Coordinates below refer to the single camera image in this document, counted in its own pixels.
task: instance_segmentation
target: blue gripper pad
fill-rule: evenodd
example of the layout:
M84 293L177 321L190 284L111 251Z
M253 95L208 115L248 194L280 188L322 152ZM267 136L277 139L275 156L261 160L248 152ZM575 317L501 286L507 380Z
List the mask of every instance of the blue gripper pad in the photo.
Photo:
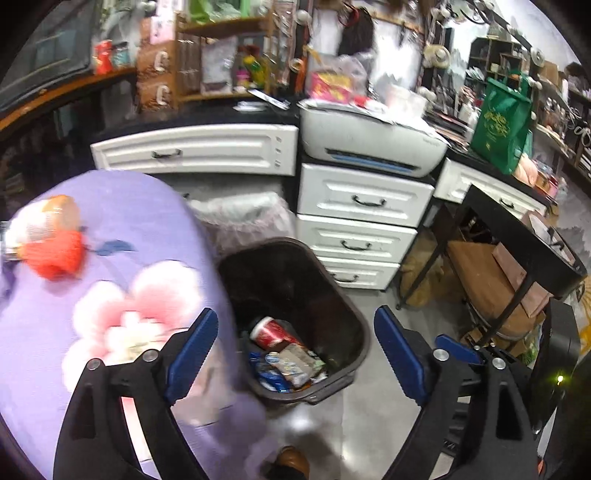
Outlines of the blue gripper pad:
M217 338L217 314L209 310L170 364L164 397L171 405L184 398Z
M482 359L476 351L466 345L456 342L453 338L447 335L439 335L435 338L435 346L446 350L450 355L467 364L481 364Z
M374 331L404 394L424 405L430 394L425 355L431 355L431 348L427 342L420 333L403 328L386 306L375 312Z

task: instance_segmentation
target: red container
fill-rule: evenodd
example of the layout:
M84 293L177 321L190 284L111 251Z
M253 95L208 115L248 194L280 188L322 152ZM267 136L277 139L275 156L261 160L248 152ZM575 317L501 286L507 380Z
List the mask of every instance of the red container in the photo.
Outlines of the red container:
M265 317L255 325L251 332L251 340L265 350L285 341L304 346L296 337L286 332L273 317Z
M103 40L97 43L95 47L96 70L98 75L104 75L113 71L111 64L111 50L113 50L113 42L111 40Z

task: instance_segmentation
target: white cabinet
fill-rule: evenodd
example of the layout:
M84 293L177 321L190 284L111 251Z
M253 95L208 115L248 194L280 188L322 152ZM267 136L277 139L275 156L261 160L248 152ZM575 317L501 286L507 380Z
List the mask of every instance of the white cabinet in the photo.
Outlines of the white cabinet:
M545 214L545 206L525 193L449 158L445 160L434 195L439 199L461 203L470 185L475 185L490 195L517 218L521 218L530 210Z
M297 135L292 125L196 125L127 135L91 148L96 167L105 170L293 176Z
M298 213L416 227L432 192L417 181L303 164Z
M342 218L297 216L297 238L318 257L398 263L417 231Z
M365 262L344 258L318 257L338 285L345 288L383 290L400 267L394 263Z

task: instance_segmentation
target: window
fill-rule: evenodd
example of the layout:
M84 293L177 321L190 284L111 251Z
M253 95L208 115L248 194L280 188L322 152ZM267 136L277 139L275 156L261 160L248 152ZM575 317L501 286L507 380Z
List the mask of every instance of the window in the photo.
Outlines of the window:
M0 83L0 111L30 93L89 68L101 1L69 0L39 24Z

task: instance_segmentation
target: black trash can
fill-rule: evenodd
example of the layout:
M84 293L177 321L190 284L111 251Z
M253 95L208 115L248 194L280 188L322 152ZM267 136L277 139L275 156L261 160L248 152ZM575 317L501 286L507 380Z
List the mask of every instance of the black trash can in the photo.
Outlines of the black trash can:
M247 382L268 403L310 404L353 383L369 351L369 327L312 250L291 238L273 238L224 257L219 272L242 337ZM248 367L244 332L264 316L289 322L302 343L326 363L328 378L306 390L272 392Z

